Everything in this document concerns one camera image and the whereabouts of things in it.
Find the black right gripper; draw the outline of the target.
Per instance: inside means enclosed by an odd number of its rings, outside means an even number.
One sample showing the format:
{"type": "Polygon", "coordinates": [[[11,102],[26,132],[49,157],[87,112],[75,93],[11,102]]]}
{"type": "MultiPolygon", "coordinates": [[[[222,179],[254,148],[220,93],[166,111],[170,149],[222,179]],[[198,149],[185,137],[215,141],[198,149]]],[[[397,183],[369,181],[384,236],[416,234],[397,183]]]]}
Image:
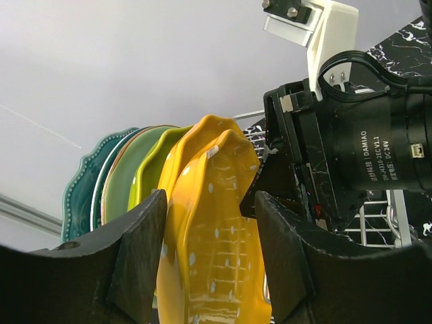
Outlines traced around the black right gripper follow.
{"type": "Polygon", "coordinates": [[[422,189],[422,96],[318,101],[304,81],[266,92],[263,160],[240,204],[256,215],[264,191],[311,221],[344,229],[374,190],[422,189]]]}

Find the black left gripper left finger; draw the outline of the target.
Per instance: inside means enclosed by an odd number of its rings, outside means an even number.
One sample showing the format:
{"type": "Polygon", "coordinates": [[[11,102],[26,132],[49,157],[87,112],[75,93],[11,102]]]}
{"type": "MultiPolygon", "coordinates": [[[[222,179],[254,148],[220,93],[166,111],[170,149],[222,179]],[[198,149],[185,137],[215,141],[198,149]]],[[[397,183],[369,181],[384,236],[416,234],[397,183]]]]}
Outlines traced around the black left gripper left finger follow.
{"type": "Polygon", "coordinates": [[[2,323],[150,323],[167,197],[49,250],[1,247],[2,323]]]}

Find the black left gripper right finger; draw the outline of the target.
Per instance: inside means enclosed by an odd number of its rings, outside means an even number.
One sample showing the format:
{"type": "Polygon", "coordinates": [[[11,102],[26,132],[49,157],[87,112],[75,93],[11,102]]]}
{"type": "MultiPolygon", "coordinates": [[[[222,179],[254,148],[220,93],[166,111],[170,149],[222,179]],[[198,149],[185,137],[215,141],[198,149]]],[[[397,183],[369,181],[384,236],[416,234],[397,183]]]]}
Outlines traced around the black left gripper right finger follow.
{"type": "Polygon", "coordinates": [[[255,196],[276,323],[430,323],[431,247],[378,250],[255,196]]]}

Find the teal scalloped plate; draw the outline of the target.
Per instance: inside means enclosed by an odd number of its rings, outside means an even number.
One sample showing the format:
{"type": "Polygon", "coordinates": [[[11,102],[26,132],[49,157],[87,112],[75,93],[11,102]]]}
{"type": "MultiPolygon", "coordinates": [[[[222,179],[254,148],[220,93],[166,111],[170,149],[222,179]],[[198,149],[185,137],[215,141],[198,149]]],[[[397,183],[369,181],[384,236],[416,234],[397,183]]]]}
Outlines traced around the teal scalloped plate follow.
{"type": "Polygon", "coordinates": [[[110,134],[81,158],[77,172],[63,193],[62,242],[73,240],[90,231],[92,195],[102,166],[113,149],[137,130],[137,127],[132,127],[110,134]]]}

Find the white plate green rim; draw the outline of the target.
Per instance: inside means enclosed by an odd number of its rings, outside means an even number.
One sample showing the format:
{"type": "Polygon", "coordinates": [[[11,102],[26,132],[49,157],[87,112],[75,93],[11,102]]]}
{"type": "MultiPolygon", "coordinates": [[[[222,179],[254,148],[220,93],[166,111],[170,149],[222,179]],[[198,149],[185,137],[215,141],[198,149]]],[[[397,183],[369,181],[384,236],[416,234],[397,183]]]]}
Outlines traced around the white plate green rim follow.
{"type": "Polygon", "coordinates": [[[145,130],[144,128],[131,128],[124,137],[122,137],[115,146],[111,149],[104,163],[102,164],[101,170],[99,172],[96,184],[94,187],[92,201],[90,206],[90,231],[98,228],[101,220],[101,198],[103,193],[103,187],[105,180],[107,179],[109,170],[113,165],[118,152],[126,145],[127,141],[133,136],[137,135],[139,132],[145,130]]]}

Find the light green flower plate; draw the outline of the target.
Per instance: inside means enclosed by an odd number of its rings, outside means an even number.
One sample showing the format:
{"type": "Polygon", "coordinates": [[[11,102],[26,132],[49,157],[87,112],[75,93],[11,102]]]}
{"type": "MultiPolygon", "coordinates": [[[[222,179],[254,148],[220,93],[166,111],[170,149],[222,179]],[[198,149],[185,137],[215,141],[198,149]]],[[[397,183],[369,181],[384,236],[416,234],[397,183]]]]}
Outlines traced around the light green flower plate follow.
{"type": "Polygon", "coordinates": [[[139,165],[164,131],[174,125],[152,126],[139,131],[127,141],[112,165],[101,201],[101,224],[113,221],[128,210],[130,186],[139,165]]]}

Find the lime green dotted plate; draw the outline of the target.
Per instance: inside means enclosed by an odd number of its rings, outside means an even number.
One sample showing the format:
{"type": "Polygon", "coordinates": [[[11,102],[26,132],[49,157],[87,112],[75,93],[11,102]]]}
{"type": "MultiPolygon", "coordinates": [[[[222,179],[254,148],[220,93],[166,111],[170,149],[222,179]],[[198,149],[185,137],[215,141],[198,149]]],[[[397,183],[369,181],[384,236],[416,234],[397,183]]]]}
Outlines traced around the lime green dotted plate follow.
{"type": "Polygon", "coordinates": [[[130,187],[128,210],[133,209],[158,186],[166,158],[172,147],[192,126],[165,130],[138,166],[130,187]]]}

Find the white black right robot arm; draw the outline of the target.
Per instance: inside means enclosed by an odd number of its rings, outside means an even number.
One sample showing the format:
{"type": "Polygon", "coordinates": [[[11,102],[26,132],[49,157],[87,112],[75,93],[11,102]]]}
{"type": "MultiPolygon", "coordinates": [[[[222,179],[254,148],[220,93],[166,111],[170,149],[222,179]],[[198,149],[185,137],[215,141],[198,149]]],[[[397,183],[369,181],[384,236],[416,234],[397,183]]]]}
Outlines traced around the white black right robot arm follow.
{"type": "Polygon", "coordinates": [[[240,210],[264,191],[331,231],[367,192],[431,190],[431,77],[403,78],[354,49],[358,10],[336,1],[264,1],[265,30],[306,47],[308,77],[263,97],[263,160],[240,210]]]}

